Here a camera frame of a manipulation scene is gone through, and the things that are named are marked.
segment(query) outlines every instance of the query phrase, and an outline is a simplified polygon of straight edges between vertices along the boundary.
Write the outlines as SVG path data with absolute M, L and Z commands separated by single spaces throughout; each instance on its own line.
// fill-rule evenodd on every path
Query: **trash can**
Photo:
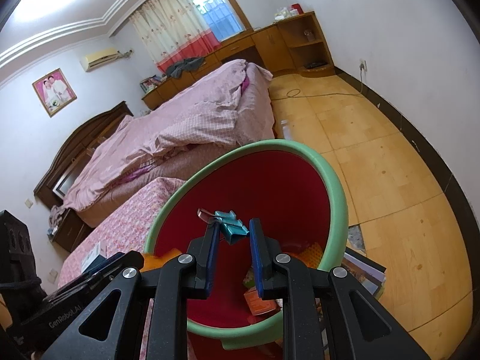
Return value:
M 337 174 L 313 149 L 275 139 L 240 147 L 196 173 L 169 199 L 152 224 L 145 252 L 186 252 L 205 234 L 197 209 L 233 210 L 248 226 L 260 218 L 263 232 L 282 251 L 298 253 L 317 242 L 318 269 L 339 266 L 347 241 L 347 202 Z M 248 239 L 220 242 L 214 286 L 208 300 L 188 301 L 188 330 L 222 341 L 226 350 L 252 347 L 282 337 L 282 312 L 250 325 L 242 281 L 251 266 Z

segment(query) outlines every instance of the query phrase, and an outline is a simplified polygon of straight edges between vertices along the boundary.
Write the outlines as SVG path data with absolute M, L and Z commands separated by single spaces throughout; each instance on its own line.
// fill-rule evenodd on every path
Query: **metal screw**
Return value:
M 137 270 L 135 268 L 127 268 L 123 271 L 123 277 L 126 279 L 131 279 L 137 274 Z
M 342 268 L 341 266 L 338 266 L 337 268 L 333 269 L 333 274 L 337 278 L 344 278 L 347 276 L 347 270 L 345 268 Z
M 191 263 L 193 259 L 194 258 L 189 254 L 182 254 L 181 256 L 179 256 L 178 262 L 180 264 L 188 264 L 188 263 Z
M 290 256 L 285 253 L 280 253 L 275 259 L 281 264 L 289 263 L 291 260 Z

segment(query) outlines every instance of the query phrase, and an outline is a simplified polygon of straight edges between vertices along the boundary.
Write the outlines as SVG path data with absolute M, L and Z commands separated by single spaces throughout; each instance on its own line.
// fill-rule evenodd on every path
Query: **power cord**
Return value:
M 363 78 L 362 78 L 362 70 L 364 69 L 364 66 L 363 64 L 360 64 L 360 83 L 361 83 L 361 87 L 360 87 L 360 93 L 359 94 L 353 94 L 353 93 L 326 93 L 326 94 L 316 94 L 314 96 L 297 96 L 301 90 L 299 88 L 296 88 L 296 89 L 291 89 L 289 90 L 287 93 L 286 93 L 286 97 L 282 97 L 280 99 L 274 99 L 272 101 L 277 101 L 277 100 L 285 100 L 285 99 L 301 99 L 301 98 L 306 98 L 306 97 L 320 97 L 320 96 L 333 96 L 333 95 L 345 95 L 345 96 L 357 96 L 357 97 L 360 97 L 362 96 L 362 92 L 363 92 Z M 289 95 L 289 93 L 293 92 L 293 91 L 298 91 L 297 93 L 295 93 L 294 95 Z

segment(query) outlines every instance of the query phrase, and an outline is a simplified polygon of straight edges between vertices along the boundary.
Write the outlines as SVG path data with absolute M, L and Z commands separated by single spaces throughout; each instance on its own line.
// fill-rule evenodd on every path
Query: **wooden headboard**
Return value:
M 110 137 L 126 115 L 132 115 L 125 102 L 92 117 L 77 128 L 58 151 L 49 171 L 34 189 L 48 208 L 61 205 L 68 188 L 87 165 L 95 149 Z

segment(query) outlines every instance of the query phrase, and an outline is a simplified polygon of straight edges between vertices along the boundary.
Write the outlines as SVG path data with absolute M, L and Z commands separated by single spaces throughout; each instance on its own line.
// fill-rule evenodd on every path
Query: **ceiling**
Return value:
M 0 83 L 70 44 L 111 35 L 145 0 L 21 0 L 0 32 Z

